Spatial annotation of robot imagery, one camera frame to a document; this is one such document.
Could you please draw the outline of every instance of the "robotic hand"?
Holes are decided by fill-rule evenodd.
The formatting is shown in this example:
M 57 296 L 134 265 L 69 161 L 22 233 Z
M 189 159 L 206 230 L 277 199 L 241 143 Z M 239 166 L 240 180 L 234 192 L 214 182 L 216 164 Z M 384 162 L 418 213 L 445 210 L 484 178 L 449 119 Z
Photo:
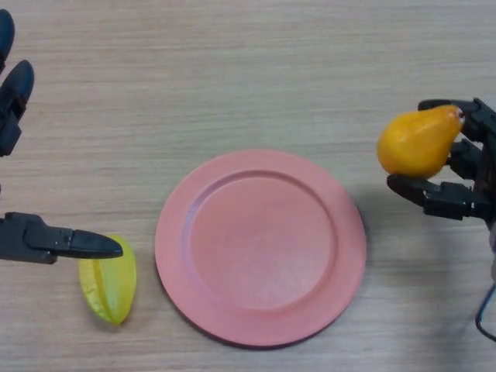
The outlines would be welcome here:
M 494 284 L 487 293 L 476 316 L 481 333 L 496 342 L 496 336 L 481 326 L 484 310 L 496 292 L 496 112 L 480 99 L 457 101 L 433 99 L 422 101 L 418 110 L 440 105 L 455 105 L 462 111 L 465 122 L 462 134 L 466 139 L 454 143 L 446 165 L 464 180 L 474 182 L 472 188 L 443 182 L 433 184 L 399 174 L 387 179 L 387 186 L 403 198 L 423 207 L 427 215 L 461 220 L 463 217 L 482 219 L 490 230 L 490 245 L 495 255 L 491 276 Z M 472 142 L 480 143 L 481 150 Z
M 5 68 L 14 34 L 11 15 L 0 10 L 0 73 Z M 0 86 L 0 157 L 10 155 L 21 136 L 19 121 L 33 85 L 33 67 L 23 60 Z M 0 259 L 53 264 L 58 256 L 114 258 L 122 256 L 122 247 L 94 232 L 48 226 L 38 215 L 10 212 L 0 219 Z

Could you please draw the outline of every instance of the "wood grain surface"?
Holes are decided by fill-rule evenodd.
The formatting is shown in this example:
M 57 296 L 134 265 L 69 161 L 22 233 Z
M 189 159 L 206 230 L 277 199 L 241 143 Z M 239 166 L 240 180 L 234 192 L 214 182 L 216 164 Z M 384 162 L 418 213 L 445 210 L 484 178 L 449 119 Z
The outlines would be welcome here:
M 430 218 L 385 186 L 375 143 L 425 98 L 496 105 L 494 0 L 8 0 L 6 73 L 36 84 L 2 214 L 125 236 L 138 287 L 119 330 L 96 322 L 77 261 L 0 263 L 0 370 L 494 371 L 473 317 L 491 283 L 486 228 Z M 200 335 L 165 298 L 160 210 L 199 164 L 275 148 L 325 167 L 367 224 L 363 285 L 325 332 L 253 352 Z M 443 171 L 439 179 L 456 180 Z M 496 331 L 496 310 L 487 314 Z

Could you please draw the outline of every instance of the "plate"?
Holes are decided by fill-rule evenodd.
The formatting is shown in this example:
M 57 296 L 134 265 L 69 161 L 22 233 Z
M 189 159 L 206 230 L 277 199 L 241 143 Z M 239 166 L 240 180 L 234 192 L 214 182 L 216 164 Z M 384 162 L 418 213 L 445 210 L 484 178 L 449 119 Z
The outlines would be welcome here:
M 244 150 L 190 173 L 160 213 L 155 258 L 177 310 L 239 346 L 296 343 L 352 301 L 367 255 L 360 213 L 326 170 Z

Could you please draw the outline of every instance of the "yellow pear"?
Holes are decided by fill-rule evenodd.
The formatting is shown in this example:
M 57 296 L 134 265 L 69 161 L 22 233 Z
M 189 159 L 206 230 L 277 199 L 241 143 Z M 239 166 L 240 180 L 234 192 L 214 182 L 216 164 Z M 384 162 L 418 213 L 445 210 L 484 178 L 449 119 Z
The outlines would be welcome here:
M 378 141 L 379 163 L 389 174 L 424 179 L 435 176 L 462 129 L 460 113 L 456 106 L 443 105 L 399 115 Z

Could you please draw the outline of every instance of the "cable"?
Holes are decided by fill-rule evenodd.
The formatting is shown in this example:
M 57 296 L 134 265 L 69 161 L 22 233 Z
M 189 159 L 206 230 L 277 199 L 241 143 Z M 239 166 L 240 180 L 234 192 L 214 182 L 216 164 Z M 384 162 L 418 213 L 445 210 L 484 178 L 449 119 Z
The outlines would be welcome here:
M 482 318 L 484 317 L 484 312 L 486 311 L 487 305 L 489 305 L 489 302 L 491 302 L 491 299 L 495 292 L 496 292 L 496 284 L 493 284 L 489 289 L 489 291 L 487 292 L 486 297 L 482 301 L 482 304 L 480 304 L 477 315 L 475 315 L 475 326 L 477 327 L 479 332 L 494 342 L 496 342 L 496 336 L 491 335 L 488 331 L 486 331 L 482 327 L 481 322 L 482 322 Z

